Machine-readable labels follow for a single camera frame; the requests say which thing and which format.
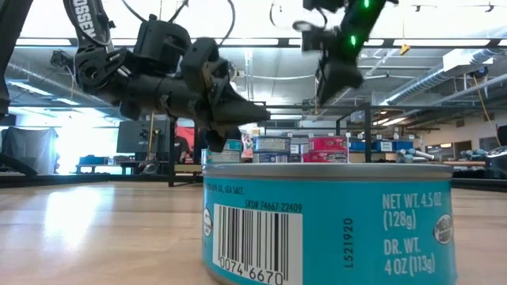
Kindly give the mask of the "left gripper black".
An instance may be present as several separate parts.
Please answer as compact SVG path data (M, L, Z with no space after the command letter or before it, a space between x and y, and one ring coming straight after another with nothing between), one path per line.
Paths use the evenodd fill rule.
M239 95L226 75L214 75L226 69L227 61L220 57L218 44L208 37L197 39L181 62L185 95L180 115L210 129L204 137L208 148L215 152L222 152L229 139L242 141L238 126L270 118L265 107Z

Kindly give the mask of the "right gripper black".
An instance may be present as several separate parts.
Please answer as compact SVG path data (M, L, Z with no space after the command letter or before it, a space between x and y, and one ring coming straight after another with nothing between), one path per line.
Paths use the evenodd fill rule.
M322 59L317 70L317 102L324 105L344 88L359 88L364 79L355 63L344 63L337 59Z

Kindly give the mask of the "red fabric panel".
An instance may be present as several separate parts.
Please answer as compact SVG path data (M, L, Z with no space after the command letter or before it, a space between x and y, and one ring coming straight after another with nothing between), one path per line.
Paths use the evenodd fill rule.
M176 135L185 139L187 141L187 144L189 145L190 151L193 152L195 142L195 128L178 126L176 128Z

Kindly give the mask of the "person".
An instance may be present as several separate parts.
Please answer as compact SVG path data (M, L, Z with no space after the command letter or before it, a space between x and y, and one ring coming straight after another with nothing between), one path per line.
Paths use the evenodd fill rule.
M187 154L190 152L189 143L186 138L176 135L174 137L175 162L183 164Z

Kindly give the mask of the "blue storage bins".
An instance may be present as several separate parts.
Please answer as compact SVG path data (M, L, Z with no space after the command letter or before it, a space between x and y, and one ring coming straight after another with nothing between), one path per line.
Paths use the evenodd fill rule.
M414 147L412 141L389 141L389 140L376 140L372 142L372 152L388 152L394 153L398 150L408 150ZM351 152L364 152L366 150L365 141L353 141L349 144Z

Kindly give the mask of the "dark monitor screen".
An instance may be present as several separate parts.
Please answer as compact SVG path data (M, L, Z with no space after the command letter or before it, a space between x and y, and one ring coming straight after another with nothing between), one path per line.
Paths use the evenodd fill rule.
M151 152L168 153L167 132L169 124L165 120L122 121L118 127L117 153L146 153L151 143Z

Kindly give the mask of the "white ceiling unit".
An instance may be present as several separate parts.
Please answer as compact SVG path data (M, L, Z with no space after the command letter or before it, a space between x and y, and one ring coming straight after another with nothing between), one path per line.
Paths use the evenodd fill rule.
M476 51L455 49L443 56L443 69L449 71L455 67L478 66L482 64L492 64L494 54L487 49Z

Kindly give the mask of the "blue box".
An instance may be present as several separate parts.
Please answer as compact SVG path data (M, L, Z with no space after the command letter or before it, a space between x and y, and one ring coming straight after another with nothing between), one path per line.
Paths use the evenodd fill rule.
M80 157L79 165L107 165L109 163L109 157L98 157L94 155L87 155Z

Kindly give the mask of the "black chair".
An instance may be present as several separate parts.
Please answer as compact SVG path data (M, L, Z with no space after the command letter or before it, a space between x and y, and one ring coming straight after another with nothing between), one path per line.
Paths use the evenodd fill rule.
M486 169L493 177L507 177L507 125L497 130L500 146L486 155Z

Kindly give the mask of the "grey cloth cover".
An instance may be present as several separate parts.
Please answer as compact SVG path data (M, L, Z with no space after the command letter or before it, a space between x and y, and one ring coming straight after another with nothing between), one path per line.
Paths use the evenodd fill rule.
M27 130L9 127L2 131L2 153L25 163L40 175L55 172L59 155L54 128Z

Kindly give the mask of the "silver ventilation duct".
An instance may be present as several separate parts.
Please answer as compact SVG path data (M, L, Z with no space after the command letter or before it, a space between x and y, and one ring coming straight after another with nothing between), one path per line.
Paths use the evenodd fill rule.
M494 54L492 60L501 59L507 57L507 47L505 48L483 48ZM405 101L419 93L430 90L431 88L446 82L455 76L460 74L469 73L479 69L480 67L487 66L488 64L482 64L478 66L460 66L455 67L449 71L444 71L443 62L440 65L428 70L423 75L407 82L390 92L387 98L383 100L379 105L397 105L402 101Z

